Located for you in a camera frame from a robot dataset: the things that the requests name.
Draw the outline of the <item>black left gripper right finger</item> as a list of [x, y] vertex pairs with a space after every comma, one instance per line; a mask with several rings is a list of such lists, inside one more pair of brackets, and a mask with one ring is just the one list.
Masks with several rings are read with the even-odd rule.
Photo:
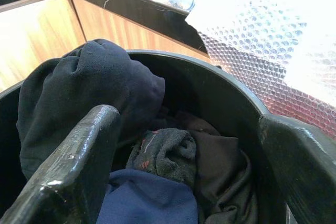
[[258, 134], [297, 223], [335, 223], [335, 142], [315, 126], [273, 114], [259, 119]]

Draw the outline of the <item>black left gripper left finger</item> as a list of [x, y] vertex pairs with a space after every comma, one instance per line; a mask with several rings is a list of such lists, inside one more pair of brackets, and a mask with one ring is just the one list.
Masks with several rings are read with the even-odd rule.
[[1, 223], [95, 223], [119, 133], [116, 108], [91, 109], [39, 166]]

